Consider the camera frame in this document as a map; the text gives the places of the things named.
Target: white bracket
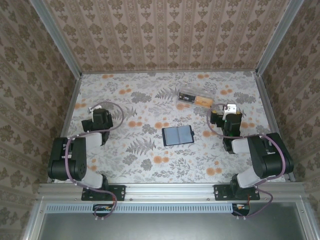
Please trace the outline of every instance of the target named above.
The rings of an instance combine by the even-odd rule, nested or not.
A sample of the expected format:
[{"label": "white bracket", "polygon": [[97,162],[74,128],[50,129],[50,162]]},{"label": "white bracket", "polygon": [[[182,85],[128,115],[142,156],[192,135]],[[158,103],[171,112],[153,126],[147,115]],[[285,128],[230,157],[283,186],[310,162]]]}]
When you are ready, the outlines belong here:
[{"label": "white bracket", "polygon": [[226,116],[228,114],[236,114],[237,113],[237,105],[235,104],[227,104],[227,109],[224,110],[222,120],[226,120]]},{"label": "white bracket", "polygon": [[101,105],[97,105],[95,107],[89,107],[89,113],[91,113],[91,119],[92,119],[92,122],[94,121],[94,110],[96,109],[102,109],[102,106]]}]

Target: gray leaf pattern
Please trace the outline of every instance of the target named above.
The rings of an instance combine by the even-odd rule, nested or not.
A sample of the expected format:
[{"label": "gray leaf pattern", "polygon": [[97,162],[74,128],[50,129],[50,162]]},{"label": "gray leaf pattern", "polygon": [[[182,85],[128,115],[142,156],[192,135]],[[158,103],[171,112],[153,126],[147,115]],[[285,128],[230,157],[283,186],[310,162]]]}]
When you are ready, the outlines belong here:
[{"label": "gray leaf pattern", "polygon": [[[125,106],[125,108],[124,108],[123,111],[124,111],[124,118],[125,118],[126,120],[128,120],[129,118],[134,117],[134,116],[137,115],[137,110],[134,109],[133,107],[129,108],[129,107]],[[121,114],[120,109],[116,109],[116,110],[113,112],[112,117],[113,117],[114,119],[120,120],[121,117],[122,117],[122,114]]]},{"label": "gray leaf pattern", "polygon": [[213,83],[212,81],[206,81],[204,83],[204,87],[210,91],[211,94],[215,95],[217,93],[217,85]]},{"label": "gray leaf pattern", "polygon": [[168,170],[168,171],[165,171],[165,170],[161,170],[160,172],[154,172],[153,174],[152,174],[152,176],[153,177],[157,177],[157,178],[161,178],[161,177],[163,177],[163,178],[169,178],[169,177],[171,177],[171,176],[173,176],[175,173],[173,172],[173,171],[170,171],[170,170]]},{"label": "gray leaf pattern", "polygon": [[142,167],[144,171],[150,171],[152,168],[152,164],[151,164],[150,159],[148,158],[148,159],[143,160],[140,167]]},{"label": "gray leaf pattern", "polygon": [[246,93],[235,92],[233,96],[237,97],[235,101],[238,104],[244,104],[244,103],[252,104],[256,102],[256,98],[254,96],[249,96],[249,94],[246,94]]},{"label": "gray leaf pattern", "polygon": [[146,155],[148,151],[153,150],[155,147],[155,141],[152,141],[151,138],[149,141],[145,138],[142,138],[142,140],[137,139],[133,141],[125,151],[129,153],[140,153],[140,155]]},{"label": "gray leaf pattern", "polygon": [[189,173],[191,170],[190,165],[187,163],[187,161],[184,158],[180,158],[178,160],[173,161],[169,164],[170,168],[172,170],[177,170],[177,178],[181,178],[182,176],[185,176]]},{"label": "gray leaf pattern", "polygon": [[258,134],[268,134],[268,133],[270,133],[270,129],[268,129],[268,128],[262,126],[262,125],[256,126],[255,130],[256,130],[256,132]]},{"label": "gray leaf pattern", "polygon": [[131,101],[135,104],[141,102],[141,103],[146,103],[151,101],[151,96],[146,95],[145,93],[135,91],[131,94]]},{"label": "gray leaf pattern", "polygon": [[123,160],[122,160],[122,162],[124,163],[124,164],[127,164],[128,166],[130,166],[135,160],[137,160],[138,158],[135,156],[135,155],[133,155],[133,154],[130,154],[129,156],[126,156]]},{"label": "gray leaf pattern", "polygon": [[163,88],[161,89],[156,95],[155,97],[158,99],[164,99],[164,100],[172,100],[175,96],[177,96],[178,94],[178,90],[175,87],[173,88]]},{"label": "gray leaf pattern", "polygon": [[145,124],[142,127],[142,132],[143,133],[148,133],[148,134],[155,134],[157,132],[157,130],[153,127],[150,126],[150,124]]},{"label": "gray leaf pattern", "polygon": [[190,149],[185,149],[185,150],[176,150],[174,151],[177,155],[183,155],[183,156],[192,156],[195,155],[196,153],[194,151],[191,151]]}]

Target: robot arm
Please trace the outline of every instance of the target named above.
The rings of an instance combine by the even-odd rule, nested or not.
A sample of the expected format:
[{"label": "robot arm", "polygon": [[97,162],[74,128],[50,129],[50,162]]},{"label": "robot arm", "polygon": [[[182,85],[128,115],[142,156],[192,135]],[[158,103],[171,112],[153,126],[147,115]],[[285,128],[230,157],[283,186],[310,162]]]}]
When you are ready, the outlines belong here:
[{"label": "robot arm", "polygon": [[[82,121],[85,132],[105,130],[113,127],[111,114],[107,110],[101,108],[101,106],[97,106],[95,109],[90,109],[90,111],[92,111],[92,119]],[[68,150],[68,164],[70,174],[74,180],[95,189],[108,189],[107,178],[87,168],[87,151],[104,145],[108,137],[109,132],[107,131],[103,133],[90,133],[73,140]],[[65,167],[67,141],[66,137],[58,137],[53,141],[47,169],[51,179],[68,180]]]},{"label": "robot arm", "polygon": [[[285,172],[291,173],[294,164],[289,152],[278,133],[267,134],[280,147],[285,159]],[[276,148],[264,138],[251,136],[248,138],[234,139],[231,142],[235,154],[250,153],[252,166],[237,175],[240,188],[250,188],[263,179],[277,176],[282,170],[282,159]]]},{"label": "robot arm", "polygon": [[[282,171],[282,158],[275,146],[267,139],[258,135],[246,138],[238,138],[241,126],[242,114],[236,111],[235,104],[224,107],[223,114],[213,111],[210,116],[211,124],[216,124],[223,132],[223,147],[229,154],[250,153],[252,166],[232,177],[230,185],[216,186],[216,200],[247,200],[248,196],[255,194],[255,184],[271,177],[277,176]],[[293,160],[278,133],[269,133],[271,138],[280,148],[285,160],[285,172],[291,173],[294,169]]]},{"label": "robot arm", "polygon": [[[65,167],[65,150],[68,139],[58,137],[54,139],[48,164],[48,175],[51,179],[68,180]],[[77,137],[69,149],[69,171],[73,179],[83,182],[89,187],[100,189],[104,176],[87,168],[87,150],[102,145],[102,134],[92,133],[84,137]]]}]

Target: wire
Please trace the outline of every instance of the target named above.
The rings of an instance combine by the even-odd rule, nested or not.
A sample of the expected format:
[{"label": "wire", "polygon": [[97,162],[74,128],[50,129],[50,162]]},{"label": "wire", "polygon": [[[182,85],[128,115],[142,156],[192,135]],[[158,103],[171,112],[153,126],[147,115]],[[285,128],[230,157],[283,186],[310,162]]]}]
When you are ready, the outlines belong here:
[{"label": "wire", "polygon": [[264,206],[263,206],[262,208],[260,208],[258,211],[254,212],[254,213],[252,213],[252,214],[249,214],[249,215],[247,215],[247,216],[243,216],[240,212],[233,210],[234,213],[238,214],[240,217],[243,217],[244,219],[245,219],[245,218],[251,218],[251,217],[259,214],[259,213],[262,212],[266,207],[268,207],[268,206],[271,204],[271,202],[274,200],[274,196],[273,196],[270,192],[265,191],[265,190],[262,190],[262,189],[260,189],[260,188],[258,188],[258,187],[256,187],[255,189],[257,189],[258,191],[260,191],[260,192],[262,192],[262,193],[264,193],[264,194],[269,195],[269,196],[270,196],[270,200],[266,203],[266,205],[264,205]]},{"label": "wire", "polygon": [[250,209],[250,194],[248,194],[248,201],[246,202],[246,204],[249,205],[249,209]]},{"label": "wire", "polygon": [[102,101],[102,102],[99,102],[97,103],[96,105],[94,105],[92,108],[95,108],[96,106],[98,105],[101,105],[101,104],[112,104],[112,105],[115,105],[116,107],[118,107],[121,111],[121,115],[122,115],[122,119],[121,119],[121,122],[119,123],[119,125],[113,127],[113,128],[110,128],[110,129],[104,129],[104,130],[96,130],[96,131],[88,131],[88,132],[83,132],[83,133],[80,133],[80,134],[77,134],[77,135],[73,135],[71,136],[68,141],[66,142],[66,146],[65,146],[65,155],[64,155],[64,164],[65,164],[65,171],[66,171],[66,174],[69,178],[69,180],[74,183],[76,186],[79,186],[79,187],[82,187],[82,188],[85,188],[85,189],[90,189],[91,191],[94,191],[94,192],[97,192],[97,193],[104,193],[104,194],[110,194],[113,199],[114,199],[114,204],[113,204],[113,208],[111,209],[111,211],[108,213],[108,215],[105,216],[105,218],[108,218],[110,217],[110,215],[114,212],[114,210],[116,209],[117,207],[117,203],[118,203],[118,200],[117,200],[117,196],[111,192],[111,191],[107,191],[107,190],[100,190],[100,189],[96,189],[96,188],[93,188],[91,186],[88,186],[88,185],[85,185],[83,184],[82,182],[80,181],[77,181],[75,179],[73,179],[73,177],[71,176],[70,174],[70,170],[69,170],[69,164],[68,164],[68,161],[69,161],[69,158],[68,158],[68,154],[69,154],[69,147],[70,147],[70,144],[72,142],[73,139],[75,138],[78,138],[78,137],[83,137],[85,135],[88,135],[88,134],[94,134],[94,133],[105,133],[105,132],[110,132],[110,131],[114,131],[116,130],[117,128],[119,128],[122,123],[124,122],[125,120],[125,113],[124,113],[124,110],[116,103],[114,102],[111,102],[111,101]]},{"label": "wire", "polygon": [[255,187],[258,191],[260,191],[260,192],[262,192],[262,193],[265,193],[265,194],[267,194],[267,195],[270,196],[270,200],[268,201],[268,203],[267,203],[266,205],[264,205],[260,210],[254,212],[254,213],[252,213],[252,214],[249,214],[249,215],[247,215],[247,216],[242,216],[242,214],[240,214],[239,212],[234,211],[236,214],[242,216],[243,218],[250,218],[250,217],[253,217],[253,216],[257,215],[258,213],[260,213],[262,210],[264,210],[266,207],[268,207],[268,206],[271,204],[271,202],[273,201],[274,196],[273,196],[270,192],[267,192],[267,191],[264,191],[264,190],[262,190],[262,189],[259,189],[258,186],[259,186],[260,184],[263,184],[263,183],[269,181],[269,180],[273,180],[273,179],[280,178],[280,177],[285,173],[285,171],[286,171],[286,159],[285,159],[284,153],[281,151],[281,149],[280,149],[280,147],[277,145],[277,143],[276,143],[274,140],[272,140],[270,137],[268,137],[267,135],[265,135],[265,134],[260,134],[260,133],[259,133],[259,134],[253,134],[253,135],[247,135],[247,136],[224,136],[224,135],[221,135],[221,134],[217,133],[217,132],[211,127],[211,125],[210,125],[210,120],[209,120],[209,116],[211,115],[212,110],[213,110],[215,107],[217,107],[217,106],[223,106],[223,107],[225,108],[227,105],[224,104],[224,103],[213,104],[213,105],[211,106],[211,108],[207,111],[207,113],[206,113],[206,123],[207,123],[209,129],[210,129],[212,132],[214,132],[216,135],[218,135],[218,136],[220,136],[220,137],[222,137],[222,138],[225,138],[225,139],[244,139],[244,138],[249,138],[249,137],[253,137],[253,136],[261,136],[261,137],[267,139],[269,142],[271,142],[271,143],[274,145],[274,147],[275,147],[276,150],[279,152],[280,157],[281,157],[281,161],[282,161],[282,169],[281,169],[281,172],[280,172],[277,176],[271,176],[271,177],[267,177],[267,178],[265,178],[265,179],[262,179],[261,181],[257,182],[257,183],[254,185],[254,187]]},{"label": "wire", "polygon": [[98,220],[98,218],[101,218],[102,220],[104,220],[110,214],[109,212],[107,212],[104,216],[101,216],[101,217],[97,216],[98,209],[103,209],[103,208],[107,209],[105,205],[95,206],[94,212],[93,212],[93,215],[95,216],[95,220]]}]

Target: floral pattern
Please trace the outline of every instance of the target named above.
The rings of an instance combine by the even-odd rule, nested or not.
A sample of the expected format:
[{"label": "floral pattern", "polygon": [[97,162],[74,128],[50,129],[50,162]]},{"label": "floral pattern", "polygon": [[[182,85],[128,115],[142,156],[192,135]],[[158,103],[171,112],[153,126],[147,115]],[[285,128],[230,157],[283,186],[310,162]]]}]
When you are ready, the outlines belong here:
[{"label": "floral pattern", "polygon": [[[222,139],[206,124],[205,110],[177,106],[185,82],[209,89],[216,103],[236,102],[243,113],[242,135],[270,132],[252,72],[85,74],[68,135],[81,133],[88,107],[103,100],[119,104],[125,117],[104,146],[87,152],[88,167],[106,174],[110,183],[229,182],[247,169],[250,155],[224,151]],[[103,107],[116,126],[120,111]],[[194,143],[165,147],[162,128],[184,125],[191,125]]]}]

